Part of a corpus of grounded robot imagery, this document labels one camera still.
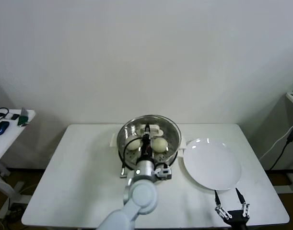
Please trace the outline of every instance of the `small white table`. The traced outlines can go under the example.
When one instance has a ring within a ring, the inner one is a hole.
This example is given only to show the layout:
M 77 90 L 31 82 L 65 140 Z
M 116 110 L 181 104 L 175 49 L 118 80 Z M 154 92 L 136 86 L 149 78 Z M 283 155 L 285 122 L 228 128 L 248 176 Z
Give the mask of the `small white table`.
M 20 109 L 10 109 L 10 113 L 13 114 L 21 114 Z M 35 112 L 33 110 L 28 110 L 28 121 L 30 122 L 35 116 Z M 21 132 L 26 127 L 19 127 L 17 126 L 18 118 L 16 120 L 7 120 L 2 119 L 1 121 L 9 121 L 10 125 L 5 130 L 5 132 L 0 135 L 0 159 L 3 154 L 8 150 L 8 148 L 12 145 L 12 143 L 16 140 L 16 138 L 21 134 Z M 10 172 L 6 169 L 6 167 L 0 162 L 0 172 L 2 176 L 9 176 Z M 0 191 L 3 192 L 5 195 L 11 198 L 11 204 L 13 203 L 21 203 L 21 204 L 28 204 L 31 196 L 26 195 L 19 195 L 18 192 L 23 187 L 23 182 L 19 181 L 14 188 L 10 185 L 4 183 L 4 181 L 0 178 Z M 6 200 L 4 205 L 0 210 L 0 219 L 3 219 L 6 216 L 9 207 L 9 199 Z
M 113 210 L 123 207 L 126 179 L 121 161 L 109 146 L 122 125 L 71 125 L 37 186 L 22 218 L 24 225 L 97 228 Z M 237 188 L 250 203 L 249 226 L 283 224 L 289 216 L 246 137 L 236 124 L 179 125 L 186 140 L 216 138 L 226 143 L 242 165 Z M 139 216 L 136 228 L 228 227 L 214 211 L 214 192 L 187 173 L 183 159 L 172 166 L 172 179 L 159 182 L 158 206 Z M 234 189 L 219 193 L 227 210 L 241 209 Z
M 286 93 L 286 97 L 293 103 L 293 92 Z M 292 182 L 292 184 L 291 185 L 274 186 L 274 188 L 278 194 L 293 193 L 293 173 L 288 173 L 287 176 L 290 179 L 290 181 Z

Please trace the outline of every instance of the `black wire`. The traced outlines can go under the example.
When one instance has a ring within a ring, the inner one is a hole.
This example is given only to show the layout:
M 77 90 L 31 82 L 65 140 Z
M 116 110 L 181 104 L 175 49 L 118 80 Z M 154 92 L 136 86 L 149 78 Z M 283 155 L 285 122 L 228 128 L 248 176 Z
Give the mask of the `black wire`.
M 279 159 L 282 157 L 282 155 L 283 155 L 283 153 L 284 153 L 284 151 L 285 151 L 285 148 L 287 147 L 287 145 L 288 145 L 289 143 L 290 143 L 289 141 L 286 142 L 284 148 L 283 148 L 282 151 L 281 151 L 280 156 L 278 157 L 278 159 L 275 161 L 275 163 L 272 165 L 272 167 L 271 167 L 269 170 L 272 170 L 272 169 L 274 168 L 274 166 L 276 165 L 276 163 L 277 163 L 277 162 L 279 161 Z
M 11 198 L 9 197 L 8 211 L 10 211 Z
M 8 115 L 8 113 L 9 113 L 9 109 L 6 108 L 6 107 L 0 107 L 0 109 L 5 109 L 5 110 L 7 110 L 7 113 L 5 113 L 5 115 L 2 116 L 2 117 L 0 118 L 0 120 L 1 120 L 1 119 L 4 119 L 4 118 L 6 117 L 6 115 Z
M 135 140 L 139 140 L 139 139 L 142 139 L 142 138 L 134 138 L 134 139 L 132 139 L 130 142 L 128 142 L 128 143 L 125 145 L 125 148 L 124 148 L 124 151 L 123 151 L 122 168 L 125 168 L 125 165 L 126 165 L 126 163 L 125 163 L 125 152 L 126 152 L 126 149 L 127 149 L 128 145 L 129 145 L 131 142 L 133 142 L 133 141 L 135 141 Z

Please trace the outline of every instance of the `stainless steel pot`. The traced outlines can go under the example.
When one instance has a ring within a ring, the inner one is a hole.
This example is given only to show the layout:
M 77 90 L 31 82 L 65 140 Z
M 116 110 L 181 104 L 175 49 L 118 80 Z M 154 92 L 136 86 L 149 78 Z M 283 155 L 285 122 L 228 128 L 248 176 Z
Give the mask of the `stainless steel pot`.
M 167 141 L 165 151 L 153 151 L 155 165 L 159 163 L 171 165 L 177 156 L 177 150 L 181 142 L 181 134 L 178 126 L 172 120 L 160 115 L 145 115 L 134 118 L 120 129 L 117 135 L 117 148 L 121 161 L 123 162 L 125 145 L 134 138 L 141 138 L 146 124 L 151 126 L 151 143 L 156 138 L 164 138 Z M 127 147 L 125 151 L 126 167 L 134 169 L 140 155 L 141 146 L 134 149 Z

